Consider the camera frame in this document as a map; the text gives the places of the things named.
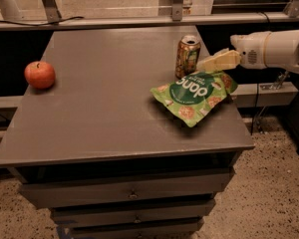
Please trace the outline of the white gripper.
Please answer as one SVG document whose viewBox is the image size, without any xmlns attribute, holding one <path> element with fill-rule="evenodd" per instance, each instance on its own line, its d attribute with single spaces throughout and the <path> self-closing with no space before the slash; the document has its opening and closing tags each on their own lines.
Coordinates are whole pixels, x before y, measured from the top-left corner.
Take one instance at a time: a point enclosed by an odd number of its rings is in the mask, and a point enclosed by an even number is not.
<svg viewBox="0 0 299 239">
<path fill-rule="evenodd" d="M 248 35 L 232 35 L 230 43 L 236 50 L 221 49 L 196 65 L 199 71 L 218 72 L 235 69 L 239 64 L 245 69 L 265 69 L 265 46 L 270 31 Z"/>
</svg>

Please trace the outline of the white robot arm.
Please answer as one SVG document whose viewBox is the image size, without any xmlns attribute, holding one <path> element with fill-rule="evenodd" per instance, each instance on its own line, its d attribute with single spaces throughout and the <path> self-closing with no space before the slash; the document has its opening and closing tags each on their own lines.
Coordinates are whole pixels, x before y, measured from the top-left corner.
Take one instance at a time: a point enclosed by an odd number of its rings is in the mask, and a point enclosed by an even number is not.
<svg viewBox="0 0 299 239">
<path fill-rule="evenodd" d="M 299 74 L 299 30 L 254 32 L 232 35 L 234 47 L 200 60 L 199 71 L 216 72 L 241 66 L 248 70 L 281 68 Z"/>
</svg>

